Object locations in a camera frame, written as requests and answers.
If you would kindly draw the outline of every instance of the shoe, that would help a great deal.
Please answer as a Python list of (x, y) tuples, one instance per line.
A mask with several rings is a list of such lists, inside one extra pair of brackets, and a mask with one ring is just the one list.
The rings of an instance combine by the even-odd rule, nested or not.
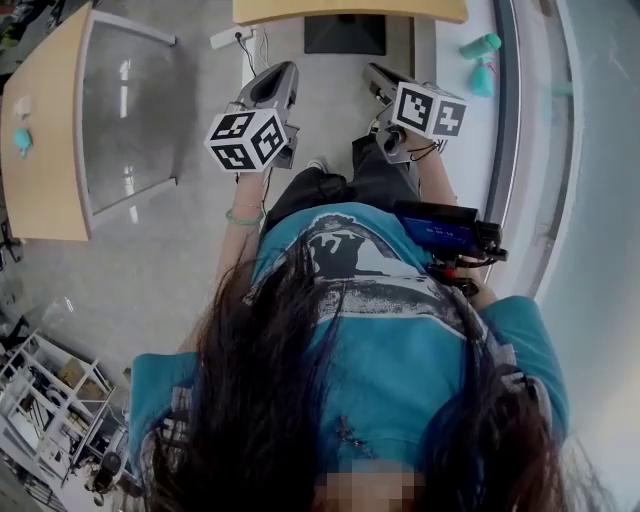
[(329, 174), (329, 165), (327, 164), (327, 159), (323, 156), (317, 156), (309, 160), (307, 168), (309, 167), (315, 167), (316, 169), (320, 169), (323, 173)]

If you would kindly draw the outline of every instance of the hand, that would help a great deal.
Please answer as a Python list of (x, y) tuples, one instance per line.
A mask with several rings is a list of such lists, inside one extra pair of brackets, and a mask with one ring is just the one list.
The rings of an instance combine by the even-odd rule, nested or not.
[(434, 143), (431, 139), (418, 135), (411, 130), (405, 129), (405, 134), (406, 139), (404, 141), (404, 145), (408, 150), (427, 148)]

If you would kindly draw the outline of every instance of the teal object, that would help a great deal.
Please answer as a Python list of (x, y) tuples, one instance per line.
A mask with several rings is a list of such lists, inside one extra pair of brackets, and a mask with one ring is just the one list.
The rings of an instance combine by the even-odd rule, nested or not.
[(476, 69), (471, 73), (469, 78), (469, 88), (471, 94), (474, 96), (480, 96), (481, 98), (491, 98), (495, 93), (495, 86), (492, 76), (492, 71), (489, 68), (489, 62), (491, 59), (488, 57), (482, 57), (478, 59), (478, 65)]
[[(368, 458), (362, 448), (342, 442), (336, 427), (342, 424), (343, 416), (353, 429), (353, 437), (364, 441), (372, 457), (419, 467), (425, 449), (430, 448), (423, 444), (425, 429), (464, 382), (460, 361), (467, 341), (447, 323), (450, 306), (446, 299), (434, 295), (434, 284), (418, 263), (424, 261), (424, 251), (413, 243), (395, 215), (362, 203), (319, 206), (294, 213), (262, 239), (254, 282), (278, 265), (283, 251), (301, 233), (313, 230), (313, 236), (323, 236), (336, 229), (343, 233), (343, 244), (347, 237), (364, 236), (363, 245), (369, 248), (359, 249), (359, 244), (336, 247), (327, 242), (319, 268), (324, 272), (351, 268), (356, 276), (363, 272), (358, 269), (367, 269), (363, 285), (372, 293), (362, 302), (354, 298), (349, 312), (340, 317), (319, 418), (318, 472), (351, 471), (351, 460)], [(378, 246), (368, 238), (372, 236)], [(359, 295), (358, 290), (363, 288), (358, 285), (358, 277), (349, 281), (348, 286), (356, 292), (352, 297)], [(380, 295), (385, 290), (393, 290), (393, 299)], [(410, 304), (412, 312), (402, 309), (402, 304)], [(310, 349), (319, 346), (333, 311), (327, 309), (324, 319), (318, 320)], [(350, 314), (363, 311), (363, 315)], [(544, 384), (550, 400), (551, 429), (561, 443), (568, 430), (569, 402), (538, 306), (529, 298), (509, 297), (479, 314), (500, 345), (512, 345), (512, 350), (501, 350), (515, 357), (514, 365)], [(146, 354), (133, 361), (129, 453), (136, 474), (142, 440), (171, 411), (174, 387), (191, 387), (197, 382), (197, 371), (195, 353)]]
[(460, 48), (460, 54), (468, 60), (477, 59), (495, 52), (502, 46), (502, 40), (495, 34), (487, 34)]
[(25, 158), (27, 156), (27, 150), (33, 146), (29, 130), (18, 128), (13, 134), (13, 143), (20, 150), (20, 156)]

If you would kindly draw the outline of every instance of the bracelet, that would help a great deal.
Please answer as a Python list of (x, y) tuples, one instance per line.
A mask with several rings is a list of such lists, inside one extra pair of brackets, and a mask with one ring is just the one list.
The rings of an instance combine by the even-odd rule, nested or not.
[(260, 211), (260, 215), (258, 215), (258, 218), (256, 220), (239, 220), (234, 218), (231, 214), (232, 209), (233, 208), (229, 208), (224, 216), (227, 218), (230, 224), (235, 224), (236, 226), (258, 226), (260, 225), (260, 221), (264, 219), (264, 213)]

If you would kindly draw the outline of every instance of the wall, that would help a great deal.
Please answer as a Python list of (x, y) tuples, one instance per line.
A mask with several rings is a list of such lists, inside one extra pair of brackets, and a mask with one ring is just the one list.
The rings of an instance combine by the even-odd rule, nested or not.
[(640, 16), (627, 0), (567, 0), (585, 94), (569, 232), (541, 307), (572, 421), (622, 510), (640, 499)]

